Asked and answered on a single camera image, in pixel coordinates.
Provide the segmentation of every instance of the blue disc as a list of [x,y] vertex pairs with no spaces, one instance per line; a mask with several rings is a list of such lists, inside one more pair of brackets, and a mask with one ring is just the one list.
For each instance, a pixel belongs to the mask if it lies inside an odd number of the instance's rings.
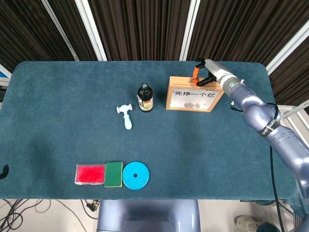
[[149,180],[149,170],[141,162],[128,163],[122,173],[124,185],[132,190],[143,188]]

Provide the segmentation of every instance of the electrical wire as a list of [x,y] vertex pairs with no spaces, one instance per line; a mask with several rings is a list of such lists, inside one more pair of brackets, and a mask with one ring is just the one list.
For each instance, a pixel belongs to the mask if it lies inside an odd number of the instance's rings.
[[72,212],[75,217],[77,218],[77,220],[79,221],[79,223],[81,224],[82,228],[84,229],[85,232],[87,232],[86,228],[84,227],[84,225],[82,224],[81,220],[78,218],[78,216],[76,215],[76,213],[74,213],[73,210],[71,210],[69,207],[67,207],[63,202],[61,202],[60,200],[56,200],[58,201],[60,204],[62,204],[64,207],[66,207],[70,212]]
[[[22,225],[22,223],[23,223],[23,221],[24,221],[24,219],[23,219],[23,216],[22,216],[22,213],[25,211],[25,210],[27,210],[27,209],[29,209],[29,208],[32,208],[32,207],[35,207],[36,205],[38,205],[39,203],[41,203],[42,202],[42,200],[40,201],[40,202],[38,202],[37,204],[35,204],[35,205],[32,205],[32,206],[30,206],[30,207],[27,207],[27,208],[25,208],[25,209],[23,209],[20,213],[17,213],[16,212],[16,209],[18,209],[19,207],[21,207],[24,203],[26,203],[29,199],[27,199],[27,200],[24,200],[24,202],[22,202],[23,201],[23,199],[17,199],[12,205],[11,205],[11,203],[8,201],[8,200],[5,200],[5,199],[3,199],[6,203],[8,203],[8,205],[10,205],[10,210],[9,210],[9,213],[7,214],[7,216],[5,216],[4,218],[2,218],[2,219],[0,219],[0,221],[2,221],[3,220],[3,223],[0,225],[0,232],[2,232],[2,231],[4,231],[5,229],[7,229],[8,228],[8,230],[6,231],[6,232],[8,232],[9,230],[17,230],[21,225]],[[17,226],[17,227],[15,227],[15,228],[13,228],[13,224],[14,224],[14,222],[18,219],[18,218],[20,218],[20,224]]]
[[83,209],[84,209],[85,213],[88,215],[88,217],[90,217],[90,218],[92,218],[92,219],[94,219],[94,220],[97,220],[97,218],[92,217],[92,216],[90,216],[90,215],[87,213],[87,211],[86,211],[86,209],[85,209],[85,207],[84,207],[84,204],[83,204],[83,201],[82,201],[82,200],[81,200],[81,203],[82,203]]
[[234,111],[237,111],[237,112],[243,112],[243,110],[239,110],[239,109],[233,107],[233,105],[230,105],[230,109],[234,110]]
[[[276,104],[274,104],[274,103],[267,103],[267,104],[275,107],[276,113],[274,115],[274,119],[277,120],[277,117],[278,117],[278,114],[279,114],[278,106]],[[279,207],[279,200],[278,200],[276,183],[275,183],[274,159],[273,159],[273,155],[272,155],[272,147],[271,147],[271,145],[269,145],[269,154],[270,154],[271,183],[272,183],[272,188],[273,188],[274,195],[275,195],[275,202],[276,202],[276,208],[277,208],[279,223],[280,223],[280,227],[281,227],[281,232],[284,232],[283,221],[282,221],[282,217],[281,217],[281,212],[280,212],[280,207]]]
[[[23,223],[23,221],[24,221],[24,218],[23,218],[23,216],[22,216],[22,213],[23,213],[25,210],[34,207],[34,208],[35,208],[35,211],[36,211],[37,213],[42,214],[42,213],[47,212],[47,211],[50,209],[51,205],[52,205],[52,201],[49,200],[49,205],[48,205],[47,209],[45,209],[45,210],[43,210],[43,211],[39,211],[39,210],[37,209],[36,206],[37,206],[38,204],[40,204],[40,203],[43,201],[43,199],[38,199],[34,205],[29,206],[29,207],[26,207],[26,208],[24,208],[20,213],[18,213],[18,212],[16,212],[16,210],[17,210],[18,208],[20,208],[23,204],[25,204],[27,201],[29,201],[29,199],[26,199],[26,200],[24,200],[24,199],[17,199],[17,200],[15,200],[15,202],[14,202],[13,204],[12,204],[10,201],[6,200],[6,199],[2,199],[2,200],[5,201],[6,204],[8,204],[8,205],[10,206],[10,210],[9,210],[7,216],[5,216],[5,217],[3,217],[3,218],[0,219],[0,222],[3,221],[3,222],[1,223],[1,225],[0,225],[0,232],[5,231],[6,229],[7,229],[6,232],[8,232],[9,230],[17,230],[18,228],[20,228],[21,225],[22,225],[22,223]],[[78,216],[74,213],[74,211],[71,210],[69,207],[67,207],[67,206],[66,206],[63,202],[61,202],[60,200],[56,200],[56,201],[58,201],[59,203],[61,203],[65,208],[67,208],[70,212],[72,212],[72,213],[75,215],[75,217],[77,218],[77,220],[79,221],[79,223],[81,224],[83,230],[84,230],[85,232],[87,232],[86,228],[84,227],[84,225],[82,224],[82,222],[81,222],[81,220],[78,218]],[[13,227],[13,224],[16,222],[16,220],[17,220],[18,218],[20,218],[20,224],[19,224],[17,227]]]
[[277,207],[277,212],[278,212],[278,218],[279,218],[279,223],[280,223],[280,227],[281,227],[281,232],[284,232],[284,227],[283,227],[281,212],[280,212],[280,208],[279,208],[279,200],[278,200],[278,195],[277,195],[277,190],[276,190],[276,184],[275,184],[274,161],[273,161],[272,147],[271,147],[271,146],[269,146],[269,150],[270,150],[270,170],[271,170],[272,188],[273,188],[273,190],[274,190],[274,195],[275,195],[275,201],[276,201],[276,207]]
[[52,201],[49,200],[49,205],[48,205],[47,209],[45,209],[45,210],[43,210],[43,211],[39,211],[39,210],[37,209],[37,206],[35,206],[34,209],[35,209],[35,211],[36,211],[37,213],[42,214],[42,213],[47,212],[47,211],[50,209],[51,206],[52,206]]

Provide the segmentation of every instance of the bottle label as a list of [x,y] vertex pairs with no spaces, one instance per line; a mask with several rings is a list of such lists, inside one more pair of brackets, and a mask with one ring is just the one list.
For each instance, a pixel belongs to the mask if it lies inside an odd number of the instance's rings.
[[139,105],[140,105],[140,109],[144,110],[144,111],[149,111],[152,109],[153,107],[153,98],[151,98],[149,101],[142,101],[139,96],[137,96],[137,98],[139,99]]

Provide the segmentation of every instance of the red sponge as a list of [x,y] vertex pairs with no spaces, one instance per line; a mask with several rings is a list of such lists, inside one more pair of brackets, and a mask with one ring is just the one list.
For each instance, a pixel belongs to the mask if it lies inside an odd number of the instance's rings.
[[75,184],[103,185],[105,164],[77,164]]

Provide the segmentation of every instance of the soy sauce bottle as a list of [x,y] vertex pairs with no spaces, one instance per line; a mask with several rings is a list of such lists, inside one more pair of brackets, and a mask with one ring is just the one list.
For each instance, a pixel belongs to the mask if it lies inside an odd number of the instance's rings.
[[140,110],[147,113],[153,108],[153,90],[147,85],[147,83],[141,84],[138,92],[137,98],[139,100]]

